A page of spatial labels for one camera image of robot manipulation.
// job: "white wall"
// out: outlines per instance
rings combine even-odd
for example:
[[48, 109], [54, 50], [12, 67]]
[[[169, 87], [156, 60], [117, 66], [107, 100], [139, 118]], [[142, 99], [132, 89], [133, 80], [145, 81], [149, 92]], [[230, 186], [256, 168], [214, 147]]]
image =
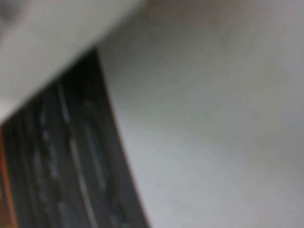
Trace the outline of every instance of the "white wall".
[[100, 46], [154, 228], [304, 226], [304, 1], [162, 0]]

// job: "wooden surface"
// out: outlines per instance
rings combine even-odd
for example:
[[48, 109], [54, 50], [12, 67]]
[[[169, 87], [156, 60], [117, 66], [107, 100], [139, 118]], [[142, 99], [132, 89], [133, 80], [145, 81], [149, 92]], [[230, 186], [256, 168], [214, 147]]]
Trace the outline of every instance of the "wooden surface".
[[2, 199], [0, 199], [0, 228], [12, 228]]
[[[9, 174], [8, 174], [8, 169], [7, 169], [7, 164], [6, 164], [6, 156], [4, 152], [4, 144], [3, 144], [3, 138], [2, 138], [2, 129], [0, 128], [0, 172], [3, 177], [3, 184], [4, 184], [4, 190], [6, 193], [6, 200], [8, 203], [8, 209], [9, 209], [9, 215], [10, 215], [10, 220], [12, 223], [12, 228], [18, 228], [18, 223], [16, 219], [16, 214], [15, 214], [15, 209], [14, 209], [14, 201], [13, 201], [13, 196], [11, 194], [11, 189], [10, 189], [10, 179], [9, 179]], [[0, 201], [0, 228], [6, 228], [8, 227], [8, 216], [7, 213], [5, 213], [4, 210], [4, 204], [2, 200]]]

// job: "ribbed black surface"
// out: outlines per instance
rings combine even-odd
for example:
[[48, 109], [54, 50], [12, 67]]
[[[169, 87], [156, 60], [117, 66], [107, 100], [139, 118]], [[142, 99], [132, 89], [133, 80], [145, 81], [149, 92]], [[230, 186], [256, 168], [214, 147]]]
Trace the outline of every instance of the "ribbed black surface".
[[3, 126], [20, 228], [147, 228], [95, 53]]

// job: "orange edge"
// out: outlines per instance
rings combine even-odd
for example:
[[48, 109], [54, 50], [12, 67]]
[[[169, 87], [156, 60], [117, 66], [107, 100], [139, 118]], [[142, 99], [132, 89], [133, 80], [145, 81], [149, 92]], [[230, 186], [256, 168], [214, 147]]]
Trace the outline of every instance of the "orange edge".
[[16, 211], [15, 211], [15, 206], [14, 206], [14, 199], [13, 199], [13, 195], [11, 192], [11, 186], [10, 186], [10, 177], [9, 177], [7, 163], [6, 163], [4, 141], [3, 141], [3, 134], [2, 134], [1, 127], [0, 127], [0, 172], [2, 173], [2, 176], [3, 176], [4, 190], [5, 190], [5, 194], [6, 194], [6, 200], [7, 200], [7, 204], [8, 204], [11, 224], [12, 224], [13, 228], [18, 228], [17, 216], [16, 216]]

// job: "white panel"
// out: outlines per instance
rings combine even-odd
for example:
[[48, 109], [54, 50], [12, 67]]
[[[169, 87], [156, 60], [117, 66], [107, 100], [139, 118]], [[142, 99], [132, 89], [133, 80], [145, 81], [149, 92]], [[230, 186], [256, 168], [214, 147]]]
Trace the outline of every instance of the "white panel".
[[[0, 40], [0, 122], [102, 40], [141, 2], [29, 0], [19, 20]], [[2, 100], [9, 100], [10, 105], [1, 105]]]
[[164, 0], [101, 45], [152, 227], [304, 226], [303, 12]]

